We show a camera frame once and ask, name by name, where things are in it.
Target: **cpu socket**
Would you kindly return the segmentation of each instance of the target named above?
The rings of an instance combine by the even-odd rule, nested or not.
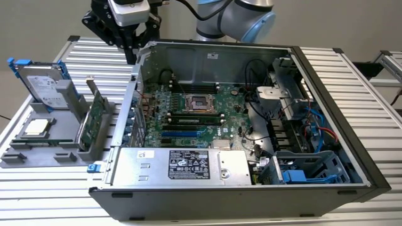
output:
[[[186,95],[186,111],[190,112],[216,112],[214,109],[214,96],[189,94]]]

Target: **white label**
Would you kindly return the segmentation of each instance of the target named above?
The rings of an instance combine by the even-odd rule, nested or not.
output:
[[[153,159],[156,156],[154,150],[146,150],[146,151],[140,151],[138,152],[138,159]]]
[[[42,102],[53,108],[67,108],[67,102],[62,93],[57,91],[57,82],[49,76],[29,75],[27,79],[42,99]]]
[[[201,122],[201,120],[198,120],[198,119],[180,119],[180,122],[196,122],[196,123],[198,123],[198,122]]]
[[[220,54],[209,53],[208,59],[218,60]]]

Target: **red cable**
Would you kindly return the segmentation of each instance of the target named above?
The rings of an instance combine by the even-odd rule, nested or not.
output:
[[[336,137],[336,142],[339,142],[339,136],[337,136],[337,134],[336,134],[335,131],[332,131],[329,128],[324,128],[324,127],[320,127],[318,129],[325,130],[327,132],[329,132],[331,134],[333,134],[335,137]]]

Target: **gray wall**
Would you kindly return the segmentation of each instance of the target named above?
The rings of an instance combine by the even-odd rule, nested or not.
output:
[[[7,70],[7,58],[53,61],[70,35],[94,36],[82,25],[90,2],[2,0],[0,114],[13,116],[27,93]],[[276,26],[262,43],[340,47],[361,61],[372,60],[381,49],[402,50],[402,0],[276,0],[274,9]],[[182,4],[173,0],[161,16],[164,38],[194,37],[196,18]],[[395,96],[393,89],[383,93],[389,99]]]

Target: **motherboard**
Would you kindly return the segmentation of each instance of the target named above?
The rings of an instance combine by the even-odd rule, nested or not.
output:
[[[252,150],[245,96],[236,85],[173,87],[149,83],[144,100],[145,147]]]

